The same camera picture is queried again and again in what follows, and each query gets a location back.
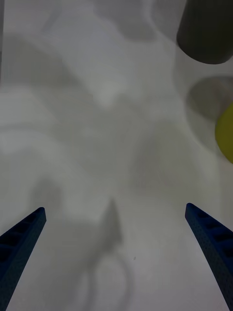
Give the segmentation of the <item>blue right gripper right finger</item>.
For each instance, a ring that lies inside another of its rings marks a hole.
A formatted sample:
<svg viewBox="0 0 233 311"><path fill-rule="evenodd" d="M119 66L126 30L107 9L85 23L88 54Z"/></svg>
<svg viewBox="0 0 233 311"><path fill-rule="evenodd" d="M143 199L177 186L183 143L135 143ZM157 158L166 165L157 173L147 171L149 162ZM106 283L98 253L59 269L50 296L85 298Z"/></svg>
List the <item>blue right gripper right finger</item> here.
<svg viewBox="0 0 233 311"><path fill-rule="evenodd" d="M233 310L233 232L192 203L185 209L188 222L212 270L229 310Z"/></svg>

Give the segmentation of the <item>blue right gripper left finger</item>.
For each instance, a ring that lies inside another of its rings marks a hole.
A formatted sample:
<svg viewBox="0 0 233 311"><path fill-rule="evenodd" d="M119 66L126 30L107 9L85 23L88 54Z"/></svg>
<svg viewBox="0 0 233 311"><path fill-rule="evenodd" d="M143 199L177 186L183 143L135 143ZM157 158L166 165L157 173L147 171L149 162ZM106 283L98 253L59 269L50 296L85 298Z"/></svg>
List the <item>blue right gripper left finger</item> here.
<svg viewBox="0 0 233 311"><path fill-rule="evenodd" d="M0 237L0 310L5 311L46 223L43 207Z"/></svg>

